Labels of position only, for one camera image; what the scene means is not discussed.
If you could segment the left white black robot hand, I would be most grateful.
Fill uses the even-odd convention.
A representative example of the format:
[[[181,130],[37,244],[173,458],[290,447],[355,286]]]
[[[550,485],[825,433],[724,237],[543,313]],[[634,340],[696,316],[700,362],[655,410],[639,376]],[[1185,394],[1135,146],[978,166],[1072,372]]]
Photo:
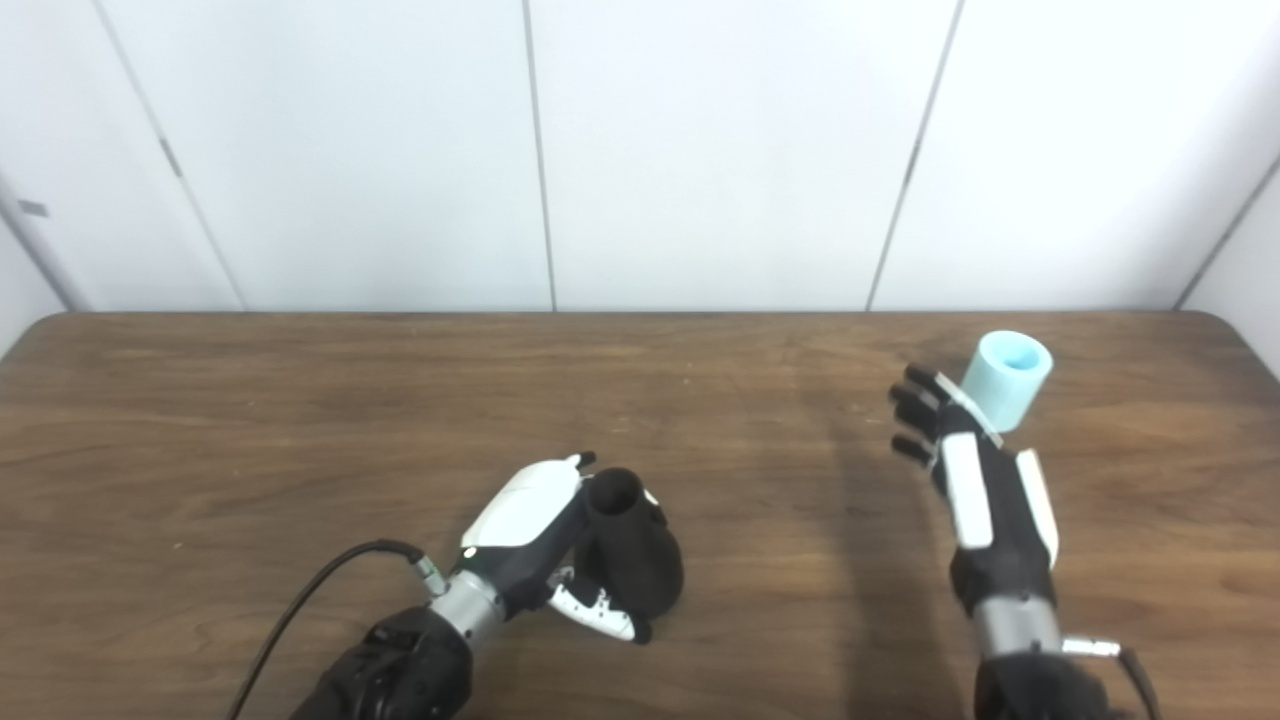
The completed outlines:
[[[522,612],[549,607],[632,644],[684,589],[666,511],[635,471],[589,471],[577,454],[516,471],[462,534],[433,605],[471,648]]]

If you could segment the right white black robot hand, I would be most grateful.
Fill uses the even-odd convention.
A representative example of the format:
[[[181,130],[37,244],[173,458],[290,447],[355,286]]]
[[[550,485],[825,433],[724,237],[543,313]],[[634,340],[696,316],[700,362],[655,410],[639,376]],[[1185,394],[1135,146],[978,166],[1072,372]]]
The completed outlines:
[[[948,506],[950,583],[965,612],[993,597],[1055,603],[1059,529],[1036,452],[1007,448],[977,402],[932,368],[909,363],[890,401],[906,427],[892,451],[923,468]]]

